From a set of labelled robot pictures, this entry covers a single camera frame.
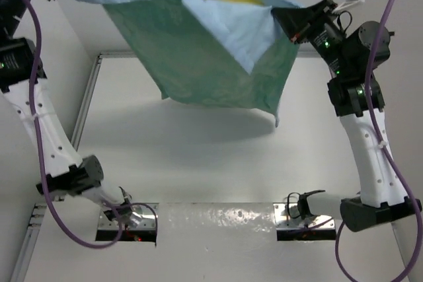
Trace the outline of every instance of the towel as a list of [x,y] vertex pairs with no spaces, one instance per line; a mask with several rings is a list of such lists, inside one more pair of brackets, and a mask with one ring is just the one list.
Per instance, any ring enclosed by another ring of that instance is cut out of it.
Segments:
[[77,0],[101,4],[161,91],[184,104],[275,116],[298,46],[270,14],[288,0]]

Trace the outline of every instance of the white floor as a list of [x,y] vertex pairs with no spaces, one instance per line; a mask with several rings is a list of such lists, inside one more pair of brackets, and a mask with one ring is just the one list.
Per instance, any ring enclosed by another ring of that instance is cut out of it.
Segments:
[[[82,199],[56,203],[81,238],[93,240],[98,209]],[[341,257],[358,281],[386,282],[403,269],[390,225],[348,231]],[[160,204],[157,248],[121,242],[88,250],[46,215],[24,282],[347,282],[334,242],[277,242],[270,204]]]

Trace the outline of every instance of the metal frame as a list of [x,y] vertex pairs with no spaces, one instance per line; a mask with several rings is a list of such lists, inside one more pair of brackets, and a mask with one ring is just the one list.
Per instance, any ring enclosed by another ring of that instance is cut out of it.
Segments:
[[39,203],[34,206],[10,282],[24,282],[25,280],[46,209],[47,205],[45,203]]

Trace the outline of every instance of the cable tie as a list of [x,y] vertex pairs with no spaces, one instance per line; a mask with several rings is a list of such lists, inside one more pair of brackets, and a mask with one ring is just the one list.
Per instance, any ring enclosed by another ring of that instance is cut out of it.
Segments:
[[388,142],[386,142],[385,140],[382,140],[377,146],[379,147],[379,149],[383,149],[387,145],[388,145]]

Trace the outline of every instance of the white wall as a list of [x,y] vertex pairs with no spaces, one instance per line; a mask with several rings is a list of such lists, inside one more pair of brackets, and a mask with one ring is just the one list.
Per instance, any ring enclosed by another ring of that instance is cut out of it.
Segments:
[[[387,0],[367,0],[356,24],[379,20]],[[397,0],[387,26],[396,36],[391,42],[392,56],[376,72],[386,101],[387,131],[395,161],[414,193],[423,199],[423,0]],[[416,240],[416,219],[399,222],[399,242],[408,261]],[[410,276],[423,281],[423,254]]]
[[[92,61],[57,2],[33,0],[43,30],[42,61],[51,97],[68,136],[82,101]],[[16,37],[35,39],[28,13]],[[9,280],[26,231],[32,206],[40,197],[36,151],[15,112],[0,98],[0,282]]]

